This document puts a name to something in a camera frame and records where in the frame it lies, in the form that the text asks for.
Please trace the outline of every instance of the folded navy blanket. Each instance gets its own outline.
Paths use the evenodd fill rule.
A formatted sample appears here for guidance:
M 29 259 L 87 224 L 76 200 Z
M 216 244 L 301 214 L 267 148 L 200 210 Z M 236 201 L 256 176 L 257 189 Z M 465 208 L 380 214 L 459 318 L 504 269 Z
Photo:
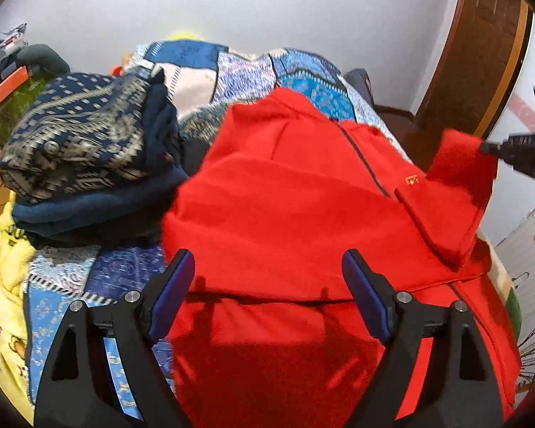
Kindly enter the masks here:
M 144 80 L 70 73 L 55 79 L 3 150 L 4 185 L 28 203 L 118 187 L 178 164 L 176 108 L 164 73 Z
M 149 204 L 135 212 L 112 218 L 75 230 L 43 237 L 25 231 L 33 247 L 75 248 L 79 246 L 101 245 L 105 248 L 115 246 L 138 246 L 139 243 L 158 243 L 161 238 L 161 220 L 174 199 L 174 194 Z
M 20 229 L 51 237 L 79 227 L 99 224 L 172 195 L 188 178 L 174 163 L 128 185 L 69 195 L 30 205 L 16 200 L 12 216 Z

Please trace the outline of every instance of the red jacket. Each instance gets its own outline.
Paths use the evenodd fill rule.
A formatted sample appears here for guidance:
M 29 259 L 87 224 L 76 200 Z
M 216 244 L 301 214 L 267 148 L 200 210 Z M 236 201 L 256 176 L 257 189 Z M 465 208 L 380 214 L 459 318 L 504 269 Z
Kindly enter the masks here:
M 178 400 L 196 427 L 340 427 L 380 361 L 341 275 L 357 248 L 396 290 L 474 312 L 511 413 L 520 358 L 475 232 L 496 160 L 446 132 L 428 174 L 376 128 L 333 122 L 276 89 L 235 105 L 163 221 L 196 278 L 170 332 Z M 423 340 L 400 416 L 414 411 Z

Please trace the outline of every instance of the clutter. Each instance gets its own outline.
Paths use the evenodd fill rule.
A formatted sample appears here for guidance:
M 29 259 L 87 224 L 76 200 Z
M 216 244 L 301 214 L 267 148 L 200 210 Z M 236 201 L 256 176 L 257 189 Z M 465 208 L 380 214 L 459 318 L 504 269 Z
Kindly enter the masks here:
M 7 78 L 0 83 L 0 103 L 12 93 L 16 88 L 20 87 L 26 80 L 30 78 L 28 70 L 25 67 L 18 67 Z
M 6 34 L 6 38 L 0 43 L 0 75 L 10 64 L 15 62 L 16 53 L 26 44 L 24 33 L 26 24 L 20 24 Z
M 492 343 L 507 412 L 518 355 L 476 237 L 495 174 L 493 158 L 470 152 L 477 141 L 449 134 L 424 174 L 361 98 L 360 72 L 355 88 L 326 59 L 289 48 L 250 56 L 163 41 L 137 47 L 117 76 L 68 73 L 47 45 L 24 48 L 18 62 L 31 75 L 61 74 L 0 158 L 12 190 L 0 206 L 0 368 L 31 404 L 71 302 L 110 305 L 141 291 L 184 247 L 196 278 L 152 350 L 192 421 L 257 424 L 259 413 L 247 419 L 256 389 L 243 381 L 258 362 L 261 385 L 275 389 L 255 408 L 273 413 L 263 424 L 318 424 L 314 405 L 341 421 L 383 351 L 340 275 L 343 252 L 358 248 L 422 302 L 464 297 Z M 465 216 L 439 207 L 440 195 Z M 104 350 L 123 411 L 140 418 L 115 341 Z
M 0 149 L 6 144 L 20 118 L 29 110 L 49 80 L 47 76 L 34 75 L 2 101 L 0 104 Z

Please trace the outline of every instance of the wooden door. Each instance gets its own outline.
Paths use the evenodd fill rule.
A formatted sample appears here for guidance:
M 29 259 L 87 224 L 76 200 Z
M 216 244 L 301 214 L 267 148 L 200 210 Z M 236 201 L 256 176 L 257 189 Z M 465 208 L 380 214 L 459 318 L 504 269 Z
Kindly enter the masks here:
M 520 67 L 528 15 L 524 0 L 459 0 L 418 123 L 439 132 L 489 131 Z

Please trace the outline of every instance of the white wall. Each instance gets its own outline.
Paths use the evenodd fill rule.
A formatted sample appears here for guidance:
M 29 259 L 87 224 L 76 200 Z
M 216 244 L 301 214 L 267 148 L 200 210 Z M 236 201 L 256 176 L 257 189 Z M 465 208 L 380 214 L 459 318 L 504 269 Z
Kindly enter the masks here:
M 442 23 L 439 26 L 440 28 L 438 31 L 438 36 L 434 42 L 434 48 L 432 48 L 432 54 L 428 60 L 428 64 L 424 68 L 421 81 L 417 84 L 417 91 L 414 95 L 414 101 L 410 107 L 410 112 L 412 114 L 416 114 L 418 108 L 420 108 L 420 104 L 422 103 L 422 100 L 426 95 L 426 91 L 428 91 L 428 87 L 430 86 L 430 81 L 434 76 L 434 72 L 436 72 L 438 62 L 440 61 L 446 40 L 448 39 L 449 30 L 452 27 L 452 21 L 454 20 L 454 13 L 456 12 L 457 4 L 458 0 L 448 0 L 446 3 Z
M 535 109 L 534 85 L 535 17 L 525 60 L 513 91 L 513 95 L 519 95 L 532 109 Z M 510 109 L 505 108 L 495 129 L 489 135 L 489 140 L 501 143 L 512 133 L 529 133 L 529 129 Z M 490 241 L 497 245 L 518 227 L 533 208 L 535 208 L 535 180 L 515 172 L 507 164 L 499 163 L 494 194 L 481 223 L 481 228 Z
M 75 71 L 102 73 L 176 31 L 248 53 L 301 48 L 343 71 L 365 67 L 378 104 L 410 109 L 445 42 L 448 1 L 6 0 L 0 31 L 25 21 L 30 42 L 51 45 Z

